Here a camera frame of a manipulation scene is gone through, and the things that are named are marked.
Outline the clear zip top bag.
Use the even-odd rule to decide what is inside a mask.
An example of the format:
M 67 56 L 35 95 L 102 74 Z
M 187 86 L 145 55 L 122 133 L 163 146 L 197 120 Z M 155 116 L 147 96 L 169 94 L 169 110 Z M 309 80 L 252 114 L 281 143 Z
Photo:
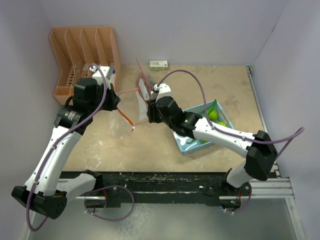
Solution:
M 112 138 L 129 136 L 140 125 L 148 122 L 147 103 L 138 88 L 119 91 L 117 109 L 110 112 L 109 135 Z
M 140 69 L 140 74 L 138 75 L 138 79 L 135 82 L 135 86 L 138 90 L 140 97 L 145 102 L 151 99 L 156 99 L 157 95 L 154 93 L 154 90 L 151 89 L 147 80 L 147 74 L 149 72 L 145 70 L 145 68 L 141 65 L 140 61 L 137 58 L 135 58 L 135 60 Z

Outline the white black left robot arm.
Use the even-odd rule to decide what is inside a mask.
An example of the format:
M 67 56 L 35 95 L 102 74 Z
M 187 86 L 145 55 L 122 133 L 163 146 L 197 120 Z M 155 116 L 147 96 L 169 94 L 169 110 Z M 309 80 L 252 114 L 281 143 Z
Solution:
M 74 94 L 57 113 L 52 135 L 43 156 L 23 186 L 15 186 L 12 197 L 27 211 L 50 219 L 58 218 L 68 203 L 84 193 L 98 196 L 103 191 L 100 173 L 85 170 L 76 178 L 59 184 L 59 178 L 73 148 L 100 110 L 116 110 L 120 98 L 109 79 L 81 78 Z

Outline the light blue plastic basket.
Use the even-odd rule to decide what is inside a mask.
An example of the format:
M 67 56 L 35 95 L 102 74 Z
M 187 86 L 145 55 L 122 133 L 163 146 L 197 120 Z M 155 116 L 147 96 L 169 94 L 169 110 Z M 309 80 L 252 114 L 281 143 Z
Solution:
M 201 115 L 203 118 L 200 120 L 199 126 L 197 126 L 195 129 L 197 133 L 195 133 L 194 136 L 197 139 L 197 141 L 193 142 L 192 144 L 186 144 L 186 141 L 191 141 L 194 138 L 189 136 L 181 136 L 178 135 L 176 132 L 172 131 L 181 154 L 186 155 L 215 144 L 215 142 L 212 142 L 210 140 L 215 140 L 216 137 L 208 135 L 208 133 L 212 134 L 213 130 L 211 130 L 211 126 L 209 125 L 206 119 L 205 109 L 208 111 L 208 113 L 211 110 L 216 110 L 218 112 L 218 120 L 213 121 L 213 124 L 217 125 L 218 127 L 223 127 L 217 124 L 217 122 L 225 122 L 228 125 L 228 127 L 224 126 L 225 128 L 230 128 L 233 130 L 235 129 L 226 111 L 223 109 L 222 105 L 219 103 L 217 99 L 207 102 L 206 107 L 204 104 L 200 104 L 190 108 L 186 108 L 183 110 L 184 112 L 198 114 Z

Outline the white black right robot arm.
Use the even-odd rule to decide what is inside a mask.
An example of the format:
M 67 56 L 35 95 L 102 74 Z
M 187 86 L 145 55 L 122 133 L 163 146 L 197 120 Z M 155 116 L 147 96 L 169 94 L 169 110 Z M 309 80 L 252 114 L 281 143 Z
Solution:
M 266 132 L 239 132 L 207 121 L 200 114 L 183 111 L 171 96 L 149 100 L 147 116 L 150 123 L 164 123 L 181 137 L 208 141 L 244 158 L 244 162 L 227 172 L 222 183 L 222 190 L 228 196 L 235 195 L 252 179 L 266 181 L 278 156 Z

